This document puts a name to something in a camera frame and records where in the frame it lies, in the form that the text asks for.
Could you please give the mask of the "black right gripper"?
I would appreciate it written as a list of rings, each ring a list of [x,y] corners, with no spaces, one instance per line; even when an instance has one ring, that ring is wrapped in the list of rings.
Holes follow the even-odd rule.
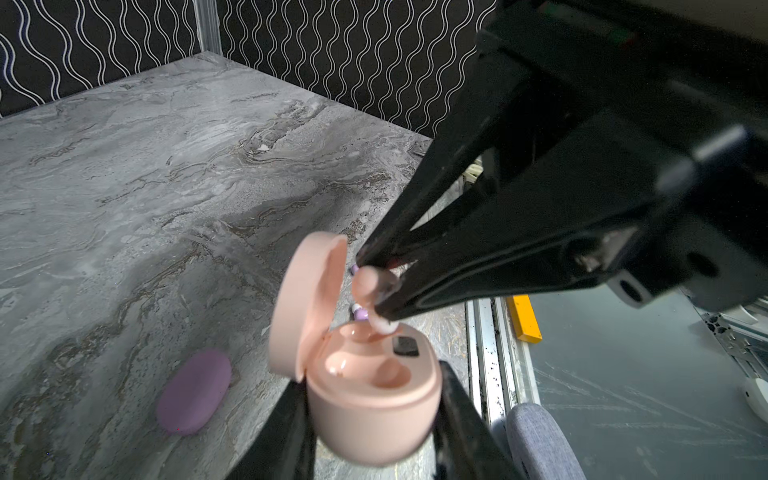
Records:
[[[518,1],[479,45],[534,75],[564,132],[376,302],[403,320],[471,299],[608,284],[634,307],[767,293],[767,47],[627,1]]]

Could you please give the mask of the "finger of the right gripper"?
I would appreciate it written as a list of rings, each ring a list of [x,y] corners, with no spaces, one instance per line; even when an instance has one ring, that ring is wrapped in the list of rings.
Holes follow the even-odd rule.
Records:
[[[384,267],[434,202],[492,143],[533,71],[503,52],[482,55],[408,185],[358,251],[359,266]]]

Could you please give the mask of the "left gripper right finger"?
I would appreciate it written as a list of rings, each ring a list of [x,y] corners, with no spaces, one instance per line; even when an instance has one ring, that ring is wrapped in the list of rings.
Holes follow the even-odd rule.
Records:
[[[434,479],[521,479],[497,445],[451,366],[439,361],[440,403],[433,424]]]

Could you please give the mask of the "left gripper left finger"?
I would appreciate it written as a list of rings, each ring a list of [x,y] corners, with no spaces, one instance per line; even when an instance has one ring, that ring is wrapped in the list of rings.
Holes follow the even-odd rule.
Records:
[[[313,479],[316,446],[307,385],[290,381],[226,479]]]

